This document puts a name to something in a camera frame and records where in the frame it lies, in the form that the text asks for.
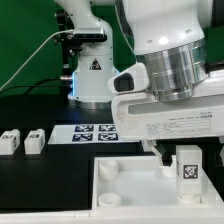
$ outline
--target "black table surface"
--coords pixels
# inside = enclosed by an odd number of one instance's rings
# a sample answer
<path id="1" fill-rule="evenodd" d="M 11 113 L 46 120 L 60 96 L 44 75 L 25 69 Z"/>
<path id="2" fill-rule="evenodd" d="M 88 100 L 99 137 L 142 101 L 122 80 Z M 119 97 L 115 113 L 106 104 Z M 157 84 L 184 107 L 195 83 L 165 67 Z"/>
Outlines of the black table surface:
<path id="1" fill-rule="evenodd" d="M 21 144 L 14 156 L 0 156 L 0 213 L 89 210 L 95 157 L 146 155 L 140 143 L 45 145 L 40 156 L 25 155 L 31 130 L 44 129 L 46 140 L 57 124 L 112 123 L 111 110 L 69 106 L 60 95 L 0 98 L 0 135 L 18 129 Z M 217 138 L 159 142 L 172 154 L 177 144 L 197 144 L 203 168 L 224 199 L 224 169 L 217 166 L 222 145 Z"/>

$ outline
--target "black and white marker pattern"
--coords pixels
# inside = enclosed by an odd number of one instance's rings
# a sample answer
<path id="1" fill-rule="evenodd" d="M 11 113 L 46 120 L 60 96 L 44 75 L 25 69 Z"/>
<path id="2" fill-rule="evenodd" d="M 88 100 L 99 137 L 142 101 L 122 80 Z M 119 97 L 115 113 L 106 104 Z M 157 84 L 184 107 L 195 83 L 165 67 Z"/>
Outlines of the black and white marker pattern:
<path id="1" fill-rule="evenodd" d="M 101 133 L 98 136 L 98 140 L 102 142 L 108 142 L 108 141 L 118 141 L 118 135 L 117 133 Z"/>
<path id="2" fill-rule="evenodd" d="M 73 135 L 73 142 L 91 142 L 93 140 L 93 134 L 75 134 Z"/>
<path id="3" fill-rule="evenodd" d="M 184 165 L 183 168 L 185 180 L 198 179 L 198 165 Z"/>
<path id="4" fill-rule="evenodd" d="M 75 127 L 75 132 L 93 132 L 94 125 L 77 125 Z"/>
<path id="5" fill-rule="evenodd" d="M 115 132 L 115 125 L 99 125 L 100 132 Z"/>
<path id="6" fill-rule="evenodd" d="M 124 143 L 114 124 L 56 125 L 48 144 Z"/>

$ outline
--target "cylindrical metal component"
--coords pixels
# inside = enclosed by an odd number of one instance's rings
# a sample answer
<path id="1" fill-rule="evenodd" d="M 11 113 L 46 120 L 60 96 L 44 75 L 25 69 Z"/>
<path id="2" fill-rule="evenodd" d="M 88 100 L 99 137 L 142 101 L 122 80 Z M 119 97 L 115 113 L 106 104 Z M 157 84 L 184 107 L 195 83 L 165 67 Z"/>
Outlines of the cylindrical metal component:
<path id="1" fill-rule="evenodd" d="M 206 79 L 204 39 L 194 43 L 138 56 L 146 65 L 150 90 L 159 101 L 172 101 L 194 95 L 193 85 Z"/>

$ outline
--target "label sticker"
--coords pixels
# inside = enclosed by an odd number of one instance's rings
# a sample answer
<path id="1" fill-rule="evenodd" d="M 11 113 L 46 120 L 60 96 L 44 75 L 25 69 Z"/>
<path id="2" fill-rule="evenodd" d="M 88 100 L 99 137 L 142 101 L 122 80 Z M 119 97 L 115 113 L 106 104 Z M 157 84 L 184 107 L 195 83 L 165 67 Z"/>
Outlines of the label sticker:
<path id="1" fill-rule="evenodd" d="M 97 59 L 95 59 L 92 63 L 92 65 L 90 66 L 89 70 L 102 70 L 99 62 L 97 61 Z"/>

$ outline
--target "black cable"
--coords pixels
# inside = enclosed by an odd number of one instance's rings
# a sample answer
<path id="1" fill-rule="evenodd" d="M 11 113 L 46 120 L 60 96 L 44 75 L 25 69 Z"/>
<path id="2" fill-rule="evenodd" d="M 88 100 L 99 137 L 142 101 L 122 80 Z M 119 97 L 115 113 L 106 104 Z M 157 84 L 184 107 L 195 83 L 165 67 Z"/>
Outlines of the black cable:
<path id="1" fill-rule="evenodd" d="M 0 95 L 2 95 L 3 93 L 12 90 L 12 89 L 17 89 L 17 88 L 30 88 L 30 87 L 34 87 L 34 88 L 61 88 L 61 87 L 70 87 L 69 85 L 60 85 L 60 86 L 40 86 L 40 85 L 31 85 L 31 86 L 13 86 L 10 88 L 7 88 L 5 90 L 2 90 L 0 92 Z"/>
<path id="2" fill-rule="evenodd" d="M 60 80 L 60 78 L 48 78 L 48 79 L 43 79 L 37 83 L 34 84 L 34 86 L 31 86 L 29 89 L 26 90 L 26 92 L 24 93 L 24 95 L 28 95 L 33 89 L 35 89 L 35 86 L 39 86 L 41 84 L 47 83 L 47 82 L 52 82 L 52 81 L 57 81 Z"/>

